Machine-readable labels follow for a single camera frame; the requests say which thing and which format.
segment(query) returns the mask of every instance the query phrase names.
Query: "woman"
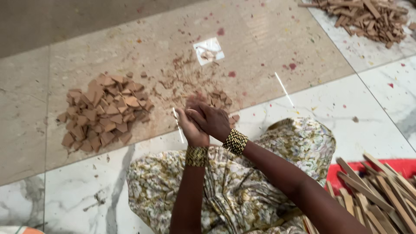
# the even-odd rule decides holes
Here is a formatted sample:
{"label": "woman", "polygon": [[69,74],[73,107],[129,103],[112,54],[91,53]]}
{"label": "woman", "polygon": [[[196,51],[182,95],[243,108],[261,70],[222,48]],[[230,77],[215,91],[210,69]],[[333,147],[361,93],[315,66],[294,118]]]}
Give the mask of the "woman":
{"label": "woman", "polygon": [[[289,118],[252,142],[225,111],[202,102],[179,114],[188,149],[148,155],[129,168],[129,205],[155,233],[305,233],[298,207],[320,234],[369,231],[322,187],[335,139],[310,118]],[[209,135],[224,147],[209,147]]]}

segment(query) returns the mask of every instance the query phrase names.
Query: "marble floor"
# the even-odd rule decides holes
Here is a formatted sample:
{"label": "marble floor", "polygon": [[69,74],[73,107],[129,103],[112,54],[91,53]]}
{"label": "marble floor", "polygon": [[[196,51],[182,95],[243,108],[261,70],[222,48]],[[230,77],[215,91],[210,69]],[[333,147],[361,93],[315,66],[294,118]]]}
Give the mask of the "marble floor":
{"label": "marble floor", "polygon": [[[10,34],[0,39],[10,45],[0,49],[0,225],[46,233],[152,233],[128,207],[125,169],[143,155],[186,148],[171,110],[199,83],[205,93],[216,88],[232,98],[228,111],[240,115],[236,128],[250,139],[282,118],[310,116],[336,137],[333,163],[336,157],[360,161],[363,152],[416,158],[414,38],[387,50],[333,28],[334,19],[296,1],[107,2],[114,12],[104,20],[108,6],[44,1],[47,14],[33,22],[38,28],[24,17],[39,9],[4,17],[18,5],[0,3],[0,19],[7,18],[0,20],[0,33]],[[34,7],[25,6],[23,12]],[[416,9],[408,7],[416,21]],[[28,43],[25,28],[35,37]],[[224,58],[201,66],[193,44],[214,37]],[[172,60],[181,57],[190,61],[180,67],[183,78],[170,80],[164,74],[175,72]],[[85,89],[105,71],[154,76],[134,78],[153,90],[151,121],[133,128],[128,146],[68,154],[61,145],[65,127],[55,121],[66,109],[66,90]]]}

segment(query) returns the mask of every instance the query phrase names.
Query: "white marble tile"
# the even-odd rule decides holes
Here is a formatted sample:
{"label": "white marble tile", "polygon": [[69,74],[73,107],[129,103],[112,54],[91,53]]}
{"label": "white marble tile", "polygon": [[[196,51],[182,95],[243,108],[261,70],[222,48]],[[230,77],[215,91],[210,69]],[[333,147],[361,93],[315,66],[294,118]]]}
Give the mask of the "white marble tile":
{"label": "white marble tile", "polygon": [[[303,90],[289,98],[290,101],[281,97],[241,110],[237,129],[255,139],[280,119],[311,116],[333,131],[337,140],[334,159],[359,161],[365,151],[383,159],[416,158],[357,75]],[[144,154],[185,148],[186,139],[174,131],[46,172],[45,231],[152,233],[128,206],[125,169],[131,160]]]}
{"label": "white marble tile", "polygon": [[239,112],[237,129],[250,139],[259,137],[271,124],[287,117],[310,116],[335,135],[332,159],[362,161],[368,152],[379,159],[416,158],[401,135],[357,75],[277,98]]}
{"label": "white marble tile", "polygon": [[44,178],[42,173],[0,187],[0,226],[43,230]]}
{"label": "white marble tile", "polygon": [[[416,9],[409,1],[399,0],[397,5],[409,9],[407,25],[416,21]],[[310,8],[309,11],[356,72],[416,54],[416,39],[411,37],[411,30],[407,27],[404,30],[408,36],[400,44],[395,43],[387,49],[381,42],[356,35],[351,37],[343,27],[335,28],[337,17],[330,17],[320,9]]]}
{"label": "white marble tile", "polygon": [[416,56],[358,75],[416,149]]}

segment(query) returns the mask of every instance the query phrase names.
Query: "bangle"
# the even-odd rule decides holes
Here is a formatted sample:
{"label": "bangle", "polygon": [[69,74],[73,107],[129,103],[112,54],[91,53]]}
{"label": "bangle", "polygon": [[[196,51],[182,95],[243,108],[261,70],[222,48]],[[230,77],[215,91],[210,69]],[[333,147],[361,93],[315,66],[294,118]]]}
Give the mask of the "bangle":
{"label": "bangle", "polygon": [[192,167],[208,166],[208,147],[188,146],[185,155],[185,165]]}
{"label": "bangle", "polygon": [[237,130],[232,129],[231,133],[228,135],[225,140],[223,147],[228,149],[231,153],[235,155],[241,155],[247,144],[248,137],[239,133]]}

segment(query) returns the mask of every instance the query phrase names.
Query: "beige marble tile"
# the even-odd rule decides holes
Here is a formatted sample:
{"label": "beige marble tile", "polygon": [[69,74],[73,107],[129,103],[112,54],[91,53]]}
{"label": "beige marble tile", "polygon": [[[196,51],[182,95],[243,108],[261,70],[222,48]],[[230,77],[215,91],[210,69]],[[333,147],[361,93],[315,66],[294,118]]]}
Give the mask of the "beige marble tile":
{"label": "beige marble tile", "polygon": [[[67,107],[67,89],[86,89],[100,72],[122,75],[133,71],[134,79],[146,86],[155,103],[151,121],[134,125],[130,143],[172,131],[172,107],[183,106],[186,96],[198,87],[205,93],[224,90],[233,100],[229,110],[234,111],[282,96],[275,72],[288,92],[353,73],[309,12],[299,12],[300,22],[288,23],[275,9],[289,3],[275,3],[275,8],[259,6],[255,15],[262,15],[263,20],[252,23],[251,17],[245,17],[248,8],[244,10],[240,4],[200,2],[52,45],[46,168],[95,155],[68,154],[61,145],[64,125],[57,125],[54,118]],[[224,35],[217,34],[220,28]],[[314,43],[310,35],[316,37]],[[200,66],[192,44],[212,37],[217,37],[225,58],[217,65]],[[182,58],[177,68],[173,64],[176,58]],[[297,67],[291,70],[290,63]],[[143,70],[154,77],[141,79],[138,74]],[[229,77],[233,71],[236,76]],[[100,153],[119,147],[116,143]]]}
{"label": "beige marble tile", "polygon": [[44,172],[48,53],[0,60],[0,185]]}

